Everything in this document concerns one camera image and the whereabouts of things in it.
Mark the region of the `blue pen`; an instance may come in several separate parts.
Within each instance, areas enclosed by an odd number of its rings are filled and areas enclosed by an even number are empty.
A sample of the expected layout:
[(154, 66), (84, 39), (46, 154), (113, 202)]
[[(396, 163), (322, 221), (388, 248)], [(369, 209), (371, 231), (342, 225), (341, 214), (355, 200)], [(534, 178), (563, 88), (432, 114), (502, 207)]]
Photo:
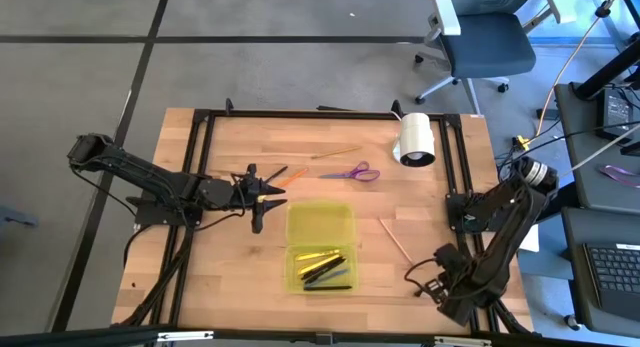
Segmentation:
[(320, 283), (329, 281), (331, 279), (334, 279), (336, 277), (342, 276), (344, 274), (347, 274), (349, 272), (349, 269), (341, 269), (341, 270), (337, 270), (337, 271), (333, 271), (333, 272), (328, 272), (326, 274), (323, 274), (322, 276), (318, 277), (317, 279), (315, 279), (314, 281), (308, 280), (304, 283), (305, 287), (311, 287), (311, 286), (315, 286), (318, 285)]

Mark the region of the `natural wood pencil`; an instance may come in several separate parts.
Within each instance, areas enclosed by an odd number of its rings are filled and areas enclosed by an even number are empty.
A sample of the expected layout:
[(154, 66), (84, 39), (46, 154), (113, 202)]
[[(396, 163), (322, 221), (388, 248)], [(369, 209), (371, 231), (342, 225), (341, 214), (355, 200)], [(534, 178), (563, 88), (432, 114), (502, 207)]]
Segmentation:
[(410, 264), (413, 265), (414, 261), (413, 259), (410, 257), (410, 255), (407, 253), (407, 251), (404, 249), (404, 247), (402, 246), (402, 244), (399, 242), (399, 240), (396, 238), (395, 234), (392, 232), (392, 230), (388, 227), (388, 225), (386, 224), (386, 222), (381, 219), (378, 218), (378, 222), (380, 223), (380, 225), (382, 226), (382, 228), (385, 230), (386, 234), (389, 236), (389, 238), (392, 240), (392, 242), (394, 243), (394, 245), (397, 247), (397, 249), (399, 250), (399, 252), (402, 254), (402, 256), (406, 259), (406, 261)]

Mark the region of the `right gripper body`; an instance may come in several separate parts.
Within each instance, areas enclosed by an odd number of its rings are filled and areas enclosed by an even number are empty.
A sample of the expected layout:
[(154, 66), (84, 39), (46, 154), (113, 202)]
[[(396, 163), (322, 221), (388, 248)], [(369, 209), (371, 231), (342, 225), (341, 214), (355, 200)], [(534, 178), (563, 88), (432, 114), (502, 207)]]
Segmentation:
[(452, 291), (453, 285), (465, 271), (468, 259), (454, 245), (446, 244), (434, 253), (436, 264), (443, 271), (434, 279), (438, 279), (445, 287), (444, 290), (427, 291), (436, 304), (442, 304)]

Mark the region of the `slim black pen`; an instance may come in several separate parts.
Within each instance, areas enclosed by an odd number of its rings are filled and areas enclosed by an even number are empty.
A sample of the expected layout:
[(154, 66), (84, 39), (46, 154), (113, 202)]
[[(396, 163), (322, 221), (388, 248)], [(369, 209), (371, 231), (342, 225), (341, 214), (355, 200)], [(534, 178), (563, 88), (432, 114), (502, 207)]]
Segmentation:
[(280, 176), (282, 173), (284, 173), (286, 170), (288, 169), (288, 166), (283, 166), (280, 169), (278, 169), (276, 172), (274, 172), (271, 176), (269, 176), (266, 180), (264, 180), (265, 183), (269, 184), (271, 181), (273, 181), (275, 178), (277, 178), (278, 176)]

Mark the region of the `transparent yellow-green supply box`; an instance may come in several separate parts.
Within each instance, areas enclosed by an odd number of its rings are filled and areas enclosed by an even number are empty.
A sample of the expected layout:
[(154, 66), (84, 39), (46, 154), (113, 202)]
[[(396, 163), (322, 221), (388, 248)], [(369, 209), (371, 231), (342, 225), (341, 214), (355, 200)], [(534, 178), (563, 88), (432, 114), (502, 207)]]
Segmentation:
[[(285, 286), (295, 294), (346, 294), (359, 284), (357, 234), (354, 212), (350, 205), (340, 202), (299, 202), (289, 206), (286, 221), (287, 248), (285, 253)], [(347, 274), (315, 286), (350, 285), (351, 290), (303, 291), (304, 281), (297, 272), (330, 256), (296, 261), (296, 255), (339, 249), (346, 261), (333, 271), (349, 269)]]

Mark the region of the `black desk leg bar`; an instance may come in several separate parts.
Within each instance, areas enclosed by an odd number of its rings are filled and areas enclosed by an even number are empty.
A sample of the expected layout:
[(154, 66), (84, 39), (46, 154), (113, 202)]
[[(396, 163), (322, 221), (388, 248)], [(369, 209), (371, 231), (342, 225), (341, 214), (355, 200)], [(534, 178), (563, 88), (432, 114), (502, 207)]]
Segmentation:
[(638, 61), (640, 61), (640, 40), (627, 47), (584, 83), (575, 85), (574, 95), (581, 100), (594, 97), (609, 82)]
[(538, 216), (537, 222), (542, 222), (548, 218), (556, 216), (564, 207), (580, 207), (577, 187), (574, 182), (563, 186), (557, 191), (556, 196), (548, 203), (547, 207)]

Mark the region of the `black rig beam silver brackets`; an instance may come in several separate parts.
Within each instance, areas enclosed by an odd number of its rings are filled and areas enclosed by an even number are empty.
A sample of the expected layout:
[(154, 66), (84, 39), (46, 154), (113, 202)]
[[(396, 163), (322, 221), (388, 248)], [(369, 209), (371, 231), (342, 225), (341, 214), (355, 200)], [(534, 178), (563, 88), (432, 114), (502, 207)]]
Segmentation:
[(308, 342), (319, 346), (338, 343), (425, 344), (430, 347), (618, 347), (611, 344), (552, 339), (534, 334), (473, 332), (463, 335), (290, 332), (266, 330), (188, 330), (171, 326), (116, 326), (100, 329), (0, 336), (0, 347), (131, 347), (151, 343), (212, 340)]

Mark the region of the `white paper sheet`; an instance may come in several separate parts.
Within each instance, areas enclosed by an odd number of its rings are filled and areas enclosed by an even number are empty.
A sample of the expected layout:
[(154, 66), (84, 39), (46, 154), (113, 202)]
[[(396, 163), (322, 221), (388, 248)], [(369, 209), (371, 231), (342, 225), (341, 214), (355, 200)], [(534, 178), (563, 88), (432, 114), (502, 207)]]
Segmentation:
[(522, 240), (519, 249), (522, 251), (528, 251), (537, 253), (540, 251), (540, 243), (539, 243), (539, 225), (534, 224), (529, 229), (528, 233)]

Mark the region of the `purple-handled scissors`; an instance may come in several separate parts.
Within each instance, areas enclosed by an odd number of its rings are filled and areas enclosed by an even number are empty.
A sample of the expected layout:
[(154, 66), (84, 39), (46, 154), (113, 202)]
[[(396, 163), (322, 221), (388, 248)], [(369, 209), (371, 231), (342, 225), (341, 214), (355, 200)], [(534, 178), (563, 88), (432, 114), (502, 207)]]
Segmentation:
[(366, 161), (361, 161), (352, 170), (339, 173), (321, 175), (321, 179), (353, 179), (361, 182), (371, 182), (380, 177), (380, 171), (371, 169)]

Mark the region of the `purple ribbon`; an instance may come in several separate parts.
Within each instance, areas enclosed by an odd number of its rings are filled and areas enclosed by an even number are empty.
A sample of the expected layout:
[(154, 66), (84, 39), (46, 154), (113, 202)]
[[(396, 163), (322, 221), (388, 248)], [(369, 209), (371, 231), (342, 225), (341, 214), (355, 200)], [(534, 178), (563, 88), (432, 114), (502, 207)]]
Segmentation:
[(603, 165), (599, 171), (622, 185), (640, 189), (640, 173), (633, 173), (613, 165)]

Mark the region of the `dark grey desk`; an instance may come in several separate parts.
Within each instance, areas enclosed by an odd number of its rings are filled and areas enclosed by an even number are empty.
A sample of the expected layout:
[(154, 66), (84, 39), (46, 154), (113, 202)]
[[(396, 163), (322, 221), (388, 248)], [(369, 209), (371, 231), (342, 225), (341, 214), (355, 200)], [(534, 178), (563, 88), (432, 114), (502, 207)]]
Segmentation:
[[(596, 127), (596, 101), (577, 98), (568, 84), (556, 85), (554, 92), (565, 134), (577, 132), (577, 135), (565, 138), (570, 164), (575, 166), (604, 147), (608, 140), (598, 137), (592, 131)], [(603, 165), (640, 173), (640, 156), (622, 155), (620, 147), (613, 145), (573, 171), (580, 206), (640, 215), (640, 189), (622, 185), (605, 176), (599, 171)]]
[(600, 333), (640, 338), (640, 322), (603, 311), (599, 305), (582, 246), (587, 243), (640, 245), (640, 215), (565, 208), (561, 218), (573, 279), (569, 282), (576, 321)]

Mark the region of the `orange pencil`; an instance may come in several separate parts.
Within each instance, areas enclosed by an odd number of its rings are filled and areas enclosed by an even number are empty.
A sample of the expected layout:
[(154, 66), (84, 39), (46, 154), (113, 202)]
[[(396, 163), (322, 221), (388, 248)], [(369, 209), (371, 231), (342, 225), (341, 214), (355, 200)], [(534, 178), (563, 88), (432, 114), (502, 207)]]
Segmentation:
[(296, 173), (294, 173), (293, 175), (287, 177), (285, 180), (281, 181), (280, 183), (278, 183), (276, 185), (276, 187), (284, 189), (286, 186), (288, 186), (289, 184), (291, 184), (293, 181), (295, 181), (296, 179), (299, 179), (300, 177), (304, 176), (307, 172), (308, 172), (309, 168), (303, 168), (299, 171), (297, 171)]

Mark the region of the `thick black marker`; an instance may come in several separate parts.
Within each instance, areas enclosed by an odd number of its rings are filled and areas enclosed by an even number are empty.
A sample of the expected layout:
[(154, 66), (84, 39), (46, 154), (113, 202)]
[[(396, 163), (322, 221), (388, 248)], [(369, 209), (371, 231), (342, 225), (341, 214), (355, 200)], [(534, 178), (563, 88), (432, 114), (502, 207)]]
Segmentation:
[(322, 275), (333, 270), (334, 268), (341, 265), (345, 261), (346, 259), (344, 257), (337, 256), (335, 259), (307, 271), (305, 274), (301, 276), (301, 280), (304, 281), (305, 283), (314, 282), (315, 280), (320, 278)]

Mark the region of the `black aluminium table frame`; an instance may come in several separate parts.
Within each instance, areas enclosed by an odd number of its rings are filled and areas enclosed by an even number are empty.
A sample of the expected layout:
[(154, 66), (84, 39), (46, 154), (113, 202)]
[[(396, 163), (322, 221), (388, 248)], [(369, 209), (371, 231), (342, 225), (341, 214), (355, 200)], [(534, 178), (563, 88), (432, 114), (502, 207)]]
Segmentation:
[[(404, 274), (411, 265), (378, 222), (383, 219), (419, 268), (437, 274), (434, 250), (452, 242), (445, 197), (485, 191), (496, 184), (486, 121), (478, 115), (436, 114), (431, 123), (435, 162), (398, 164), (391, 148), (399, 122), (387, 113), (236, 110), (215, 118), (207, 170), (215, 176), (248, 164), (262, 176), (288, 166), (280, 182), (308, 167), (285, 187), (289, 202), (337, 201), (351, 206), (357, 234), (359, 284), (346, 294), (295, 294), (285, 286), (287, 210), (269, 212), (262, 233), (243, 218), (208, 213), (212, 226), (194, 239), (181, 300), (166, 297), (161, 322), (209, 330), (266, 330), (396, 334), (459, 334), (428, 297), (416, 297)], [(315, 154), (362, 149), (321, 159)], [(371, 182), (321, 179), (361, 161), (379, 170)]]

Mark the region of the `yellow pencil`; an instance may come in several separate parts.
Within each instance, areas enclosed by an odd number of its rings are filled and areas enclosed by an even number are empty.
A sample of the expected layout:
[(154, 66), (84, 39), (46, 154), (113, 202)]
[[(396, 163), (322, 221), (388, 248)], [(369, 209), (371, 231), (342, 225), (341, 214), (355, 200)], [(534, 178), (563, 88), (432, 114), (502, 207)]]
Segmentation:
[(345, 153), (349, 153), (349, 152), (358, 151), (360, 149), (362, 149), (361, 146), (353, 146), (353, 147), (343, 148), (343, 149), (339, 149), (339, 150), (335, 150), (335, 151), (315, 154), (315, 155), (312, 155), (310, 158), (314, 159), (314, 160), (315, 159), (321, 159), (321, 158), (326, 158), (326, 157), (329, 157), (329, 156), (340, 155), (340, 154), (345, 154)]

